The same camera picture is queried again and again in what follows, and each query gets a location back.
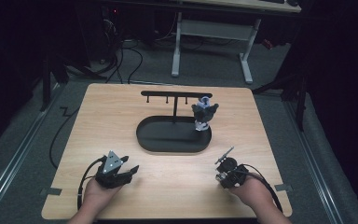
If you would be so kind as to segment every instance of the human hand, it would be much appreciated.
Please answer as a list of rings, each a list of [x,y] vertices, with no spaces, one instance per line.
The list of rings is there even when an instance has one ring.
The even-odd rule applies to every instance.
[[[263,204],[273,204],[272,195],[266,186],[260,180],[250,175],[246,176],[245,182],[241,186],[231,188],[229,191],[237,195],[244,204],[252,208]]]
[[[276,207],[266,186],[253,176],[247,175],[245,182],[229,189],[241,201],[250,206],[262,224],[290,224],[290,220]]]
[[[100,213],[122,187],[106,189],[98,184],[95,178],[92,178],[87,183],[82,206],[90,206],[93,210]]]
[[[123,186],[114,189],[106,189],[98,184],[95,178],[92,178],[89,183],[87,183],[84,192],[84,200],[79,211],[68,223],[92,223],[93,219],[104,210],[122,187]]]

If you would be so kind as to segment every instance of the desk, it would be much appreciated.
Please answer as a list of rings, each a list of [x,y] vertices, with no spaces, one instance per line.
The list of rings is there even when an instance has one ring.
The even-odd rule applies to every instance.
[[[273,10],[280,12],[298,13],[301,11],[299,6],[291,7],[286,2],[284,4],[270,3],[259,0],[182,0],[180,2],[211,4],[223,7],[248,7],[258,10]],[[261,20],[257,19],[255,20],[255,24],[253,26],[244,26],[220,22],[182,20],[182,13],[179,12],[176,25],[176,45],[172,60],[172,76],[179,76],[181,35],[199,35],[247,41],[244,53],[240,53],[240,61],[245,82],[252,84],[253,79],[247,60],[252,49],[252,45],[255,42],[255,36],[257,35],[260,22]]]
[[[209,92],[220,106],[210,124],[210,145],[198,154],[150,153],[136,138],[138,123],[154,115],[171,115],[173,99],[150,97],[141,91]],[[197,99],[179,99],[177,115],[193,116]],[[255,217],[214,179],[214,163],[231,146],[229,156],[255,166],[270,185],[282,184],[252,92],[244,88],[91,84],[62,155],[42,216],[67,219],[76,212],[76,195],[87,167],[109,150],[129,156],[121,172],[139,164],[132,182],[99,215],[99,219]],[[89,174],[96,173],[98,165]],[[292,208],[285,191],[278,191],[285,215]]]

